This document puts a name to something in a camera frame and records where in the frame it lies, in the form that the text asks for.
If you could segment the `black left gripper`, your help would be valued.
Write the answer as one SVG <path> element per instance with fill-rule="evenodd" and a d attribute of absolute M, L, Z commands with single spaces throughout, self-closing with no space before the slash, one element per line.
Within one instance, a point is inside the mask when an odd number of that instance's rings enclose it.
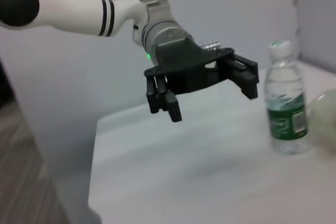
<path fill-rule="evenodd" d="M 145 70 L 146 97 L 152 114 L 169 113 L 182 121 L 175 94 L 206 89 L 224 80 L 234 82 L 250 100 L 258 98 L 258 63 L 234 54 L 232 48 L 203 49 L 189 38 L 161 44 L 155 49 L 157 66 Z"/>

